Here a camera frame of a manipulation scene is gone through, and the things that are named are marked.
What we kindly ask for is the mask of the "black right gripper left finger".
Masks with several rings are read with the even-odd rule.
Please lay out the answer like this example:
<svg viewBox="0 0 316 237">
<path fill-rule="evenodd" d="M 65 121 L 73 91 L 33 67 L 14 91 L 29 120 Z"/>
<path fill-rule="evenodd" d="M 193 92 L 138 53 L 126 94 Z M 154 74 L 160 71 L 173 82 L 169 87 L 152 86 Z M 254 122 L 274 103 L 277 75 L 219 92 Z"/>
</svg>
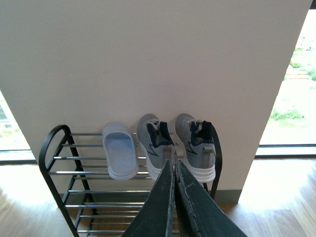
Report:
<svg viewBox="0 0 316 237">
<path fill-rule="evenodd" d="M 174 213 L 174 171 L 165 162 L 143 207 L 123 233 L 124 237 L 170 237 Z"/>
</svg>

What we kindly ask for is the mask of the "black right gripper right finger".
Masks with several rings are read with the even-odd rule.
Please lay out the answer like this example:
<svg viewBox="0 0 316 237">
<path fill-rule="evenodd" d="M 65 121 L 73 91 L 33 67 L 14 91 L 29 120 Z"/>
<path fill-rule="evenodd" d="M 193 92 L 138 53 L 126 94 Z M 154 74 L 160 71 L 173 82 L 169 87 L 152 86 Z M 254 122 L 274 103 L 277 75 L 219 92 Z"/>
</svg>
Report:
<svg viewBox="0 0 316 237">
<path fill-rule="evenodd" d="M 243 237 L 244 232 L 219 208 L 185 164 L 178 159 L 175 204 L 183 237 Z"/>
</svg>

